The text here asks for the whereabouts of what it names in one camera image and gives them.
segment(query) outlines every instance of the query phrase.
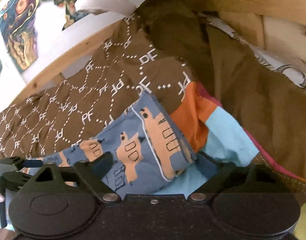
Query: swirling sky painting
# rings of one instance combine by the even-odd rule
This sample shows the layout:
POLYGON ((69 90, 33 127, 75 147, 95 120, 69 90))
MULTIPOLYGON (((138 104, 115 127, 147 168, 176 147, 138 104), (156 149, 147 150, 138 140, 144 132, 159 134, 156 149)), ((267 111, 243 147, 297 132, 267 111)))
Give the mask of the swirling sky painting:
POLYGON ((34 20, 39 4, 40 0, 10 0, 0 11, 0 30, 20 73, 38 57, 34 20))

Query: orange fabric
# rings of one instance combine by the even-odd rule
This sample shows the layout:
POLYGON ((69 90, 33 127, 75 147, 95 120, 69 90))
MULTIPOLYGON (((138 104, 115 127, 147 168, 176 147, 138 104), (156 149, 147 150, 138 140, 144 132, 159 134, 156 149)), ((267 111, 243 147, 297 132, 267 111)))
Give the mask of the orange fabric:
POLYGON ((217 105, 200 96, 196 82, 190 82, 185 93, 183 102, 171 114, 171 118, 197 152, 206 143, 209 130, 205 122, 217 105))

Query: silver bolt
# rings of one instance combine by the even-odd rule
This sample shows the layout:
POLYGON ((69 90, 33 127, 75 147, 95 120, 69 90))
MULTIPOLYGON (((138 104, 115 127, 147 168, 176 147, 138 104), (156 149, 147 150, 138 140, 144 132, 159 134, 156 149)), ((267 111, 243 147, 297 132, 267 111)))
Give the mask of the silver bolt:
POLYGON ((193 193, 191 194, 191 199, 194 201, 203 201, 206 199, 206 196, 203 193, 193 193))
POLYGON ((157 204, 158 203, 158 200, 157 199, 152 199, 151 200, 151 204, 157 204))
POLYGON ((107 193, 103 196, 103 200, 107 202, 115 202, 118 200, 118 195, 115 193, 107 193))

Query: black circular disc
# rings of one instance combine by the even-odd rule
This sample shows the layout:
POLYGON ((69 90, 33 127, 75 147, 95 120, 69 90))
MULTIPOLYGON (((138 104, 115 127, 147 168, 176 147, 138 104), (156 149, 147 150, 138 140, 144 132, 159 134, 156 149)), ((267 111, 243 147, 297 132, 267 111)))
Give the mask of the black circular disc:
POLYGON ((85 225, 96 211, 89 193, 18 194, 10 204, 15 228, 42 238, 67 235, 85 225))
POLYGON ((248 236, 276 236, 292 229, 300 206, 291 193, 272 183, 256 182, 220 193, 213 202, 217 217, 229 228, 248 236))

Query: wooden headboard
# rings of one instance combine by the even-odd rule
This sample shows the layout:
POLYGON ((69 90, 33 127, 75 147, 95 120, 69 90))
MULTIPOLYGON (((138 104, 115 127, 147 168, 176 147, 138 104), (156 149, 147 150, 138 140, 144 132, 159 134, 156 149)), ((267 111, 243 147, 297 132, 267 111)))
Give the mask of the wooden headboard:
MULTIPOLYGON (((286 19, 306 26, 306 0, 187 0, 193 10, 216 11, 248 41, 265 49, 262 16, 286 19)), ((115 22, 74 46, 40 72, 16 97, 18 103, 38 92, 47 82, 64 80, 61 72, 78 58, 91 54, 118 26, 115 22)))

